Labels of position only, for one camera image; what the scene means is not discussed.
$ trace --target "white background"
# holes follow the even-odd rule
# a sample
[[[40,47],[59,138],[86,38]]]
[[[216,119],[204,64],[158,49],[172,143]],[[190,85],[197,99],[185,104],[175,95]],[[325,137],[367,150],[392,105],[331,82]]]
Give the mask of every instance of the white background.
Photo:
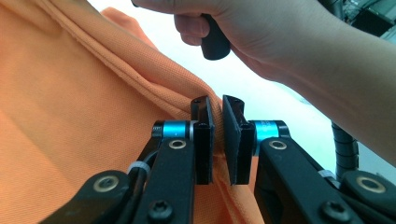
[[[184,44],[172,15],[134,7],[128,0],[89,0],[99,11],[114,7],[134,17],[148,38],[163,54],[205,81],[215,93],[235,96],[245,102],[246,119],[286,122],[292,138],[325,169],[335,173],[335,150],[329,119],[289,88],[264,80],[251,72],[232,53],[219,61],[204,59],[199,47]],[[380,174],[396,183],[396,170],[362,145],[361,170]]]

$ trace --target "orange cloth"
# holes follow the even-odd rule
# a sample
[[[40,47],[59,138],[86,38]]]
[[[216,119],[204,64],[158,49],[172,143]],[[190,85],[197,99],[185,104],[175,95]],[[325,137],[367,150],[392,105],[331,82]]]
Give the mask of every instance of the orange cloth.
[[[262,223],[230,187],[219,99],[163,56],[138,23],[73,0],[0,0],[0,223],[37,223],[92,175],[126,171],[157,119],[188,119],[209,95],[215,183],[195,188],[195,223]]]

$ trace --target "human hand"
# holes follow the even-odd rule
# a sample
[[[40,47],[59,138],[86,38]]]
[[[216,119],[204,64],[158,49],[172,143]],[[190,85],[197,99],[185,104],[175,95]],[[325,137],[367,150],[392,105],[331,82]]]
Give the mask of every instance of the human hand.
[[[181,39],[199,46],[209,33],[210,14],[232,43],[234,53],[254,72],[277,80],[309,61],[319,27],[332,19],[316,0],[134,0],[140,7],[175,14]]]

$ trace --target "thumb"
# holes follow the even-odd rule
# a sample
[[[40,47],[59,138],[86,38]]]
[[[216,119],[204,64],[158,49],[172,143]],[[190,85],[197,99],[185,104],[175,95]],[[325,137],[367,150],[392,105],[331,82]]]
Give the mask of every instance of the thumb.
[[[143,8],[168,14],[206,13],[217,14],[220,0],[132,0]]]

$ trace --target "black handle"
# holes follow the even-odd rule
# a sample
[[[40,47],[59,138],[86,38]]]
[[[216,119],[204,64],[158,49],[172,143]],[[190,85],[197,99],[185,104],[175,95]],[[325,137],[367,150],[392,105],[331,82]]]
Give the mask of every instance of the black handle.
[[[230,53],[230,41],[210,15],[203,14],[210,26],[209,35],[202,39],[202,53],[208,60],[219,60]]]

